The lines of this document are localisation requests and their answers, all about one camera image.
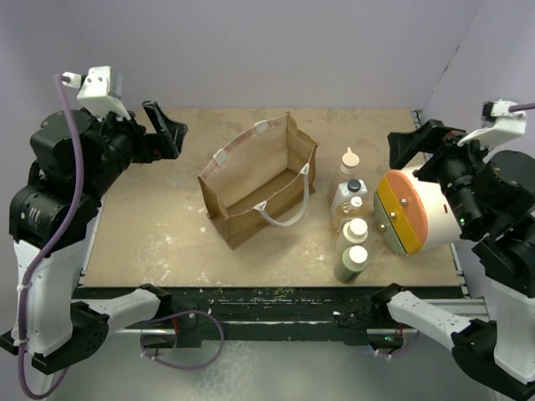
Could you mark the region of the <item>clear amber liquid bottle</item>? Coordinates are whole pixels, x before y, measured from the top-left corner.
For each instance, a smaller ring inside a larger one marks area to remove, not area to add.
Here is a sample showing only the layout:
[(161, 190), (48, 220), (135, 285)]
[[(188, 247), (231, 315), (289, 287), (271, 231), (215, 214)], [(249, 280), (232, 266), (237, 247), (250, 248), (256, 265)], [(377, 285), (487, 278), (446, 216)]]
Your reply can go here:
[(360, 196), (353, 196), (350, 200), (344, 201), (331, 213), (330, 230), (333, 233), (340, 233), (344, 225), (354, 218), (363, 218), (368, 211), (367, 204)]

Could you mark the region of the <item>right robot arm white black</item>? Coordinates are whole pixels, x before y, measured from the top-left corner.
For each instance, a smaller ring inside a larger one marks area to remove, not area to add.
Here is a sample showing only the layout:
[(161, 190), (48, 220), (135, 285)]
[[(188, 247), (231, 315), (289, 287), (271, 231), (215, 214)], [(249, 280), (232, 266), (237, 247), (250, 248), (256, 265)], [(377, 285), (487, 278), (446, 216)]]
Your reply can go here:
[(472, 241), (496, 303), (490, 321), (449, 313), (398, 284), (373, 295), (381, 327), (410, 326), (447, 348), (471, 379), (514, 400), (534, 395), (534, 160), (515, 150), (490, 154), (480, 140), (431, 119), (388, 136), (390, 167), (418, 153), (418, 180), (441, 188), (461, 238)]

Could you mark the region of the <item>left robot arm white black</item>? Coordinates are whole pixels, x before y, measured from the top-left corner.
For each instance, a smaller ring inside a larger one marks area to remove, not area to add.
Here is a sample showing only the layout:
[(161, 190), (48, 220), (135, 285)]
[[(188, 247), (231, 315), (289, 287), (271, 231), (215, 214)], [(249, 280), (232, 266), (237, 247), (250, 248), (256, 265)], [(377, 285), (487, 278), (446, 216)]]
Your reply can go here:
[(174, 160), (181, 153), (186, 124), (169, 119), (154, 101), (145, 101), (143, 109), (152, 132), (134, 117), (111, 112), (97, 119), (80, 109), (51, 114), (31, 136), (35, 161), (9, 216), (18, 312), (1, 346), (30, 355), (41, 373), (89, 358), (123, 328), (144, 321), (164, 327), (171, 320), (170, 293), (151, 284), (108, 301), (73, 298), (105, 193), (130, 165)]

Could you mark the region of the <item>brown burlap canvas bag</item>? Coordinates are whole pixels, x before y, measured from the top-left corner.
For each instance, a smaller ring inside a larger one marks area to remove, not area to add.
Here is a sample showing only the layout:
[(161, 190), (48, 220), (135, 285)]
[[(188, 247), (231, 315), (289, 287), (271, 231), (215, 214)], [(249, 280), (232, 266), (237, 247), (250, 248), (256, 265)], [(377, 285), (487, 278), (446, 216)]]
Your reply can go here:
[(207, 216), (231, 249), (304, 216), (315, 192), (317, 149), (286, 113), (258, 121), (212, 156), (197, 179)]

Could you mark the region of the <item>white bottle with black cap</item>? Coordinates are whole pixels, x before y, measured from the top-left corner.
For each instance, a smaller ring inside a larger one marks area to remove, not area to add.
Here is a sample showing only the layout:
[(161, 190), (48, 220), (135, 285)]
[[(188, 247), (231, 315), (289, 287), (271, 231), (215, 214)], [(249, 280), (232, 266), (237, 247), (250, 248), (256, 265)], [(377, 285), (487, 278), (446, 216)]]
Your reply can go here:
[(340, 183), (331, 202), (331, 216), (335, 216), (335, 211), (340, 204), (349, 201), (354, 196), (364, 196), (367, 193), (368, 189), (363, 180), (352, 179)]

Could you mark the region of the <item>beige jar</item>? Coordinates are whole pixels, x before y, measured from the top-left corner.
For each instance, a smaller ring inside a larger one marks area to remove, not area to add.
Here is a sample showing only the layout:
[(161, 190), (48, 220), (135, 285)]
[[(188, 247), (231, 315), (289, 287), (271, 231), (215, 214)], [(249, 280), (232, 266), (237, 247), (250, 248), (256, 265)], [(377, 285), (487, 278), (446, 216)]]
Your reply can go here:
[(369, 253), (363, 246), (348, 247), (334, 267), (334, 276), (342, 283), (351, 282), (364, 271), (368, 261)]

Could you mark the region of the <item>tan pump lotion bottle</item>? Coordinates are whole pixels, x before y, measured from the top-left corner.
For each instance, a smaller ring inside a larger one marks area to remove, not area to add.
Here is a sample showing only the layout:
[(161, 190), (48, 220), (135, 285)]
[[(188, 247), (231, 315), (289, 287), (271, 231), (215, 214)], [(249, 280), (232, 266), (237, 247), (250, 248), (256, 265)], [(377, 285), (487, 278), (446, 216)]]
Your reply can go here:
[(352, 151), (350, 147), (347, 148), (342, 155), (339, 166), (338, 175), (341, 179), (351, 180), (354, 178), (354, 173), (359, 165), (360, 157)]

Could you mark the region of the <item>cream round bottle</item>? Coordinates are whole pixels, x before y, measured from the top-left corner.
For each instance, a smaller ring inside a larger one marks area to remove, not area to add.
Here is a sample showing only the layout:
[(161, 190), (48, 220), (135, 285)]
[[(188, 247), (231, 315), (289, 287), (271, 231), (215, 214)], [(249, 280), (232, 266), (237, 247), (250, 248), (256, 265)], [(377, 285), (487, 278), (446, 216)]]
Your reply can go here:
[(367, 222), (362, 218), (354, 218), (344, 224), (335, 242), (335, 250), (342, 254), (347, 248), (364, 243), (368, 235)]

